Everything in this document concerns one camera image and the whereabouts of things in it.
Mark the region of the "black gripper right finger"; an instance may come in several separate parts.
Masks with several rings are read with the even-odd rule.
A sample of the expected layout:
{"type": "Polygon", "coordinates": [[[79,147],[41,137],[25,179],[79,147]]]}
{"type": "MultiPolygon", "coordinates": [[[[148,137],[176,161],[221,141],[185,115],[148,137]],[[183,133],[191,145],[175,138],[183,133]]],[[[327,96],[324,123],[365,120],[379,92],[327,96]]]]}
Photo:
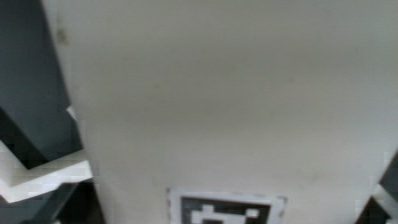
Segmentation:
{"type": "Polygon", "coordinates": [[[398,201],[382,186],[375,187],[356,224],[398,224],[398,201]]]}

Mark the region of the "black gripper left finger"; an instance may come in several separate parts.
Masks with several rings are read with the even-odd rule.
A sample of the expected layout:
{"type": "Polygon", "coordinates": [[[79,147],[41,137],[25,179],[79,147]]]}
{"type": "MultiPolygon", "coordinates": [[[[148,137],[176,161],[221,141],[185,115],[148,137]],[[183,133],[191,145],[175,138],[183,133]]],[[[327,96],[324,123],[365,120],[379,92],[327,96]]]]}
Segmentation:
{"type": "Polygon", "coordinates": [[[66,183],[56,190],[29,224],[95,224],[95,184],[66,183]]]}

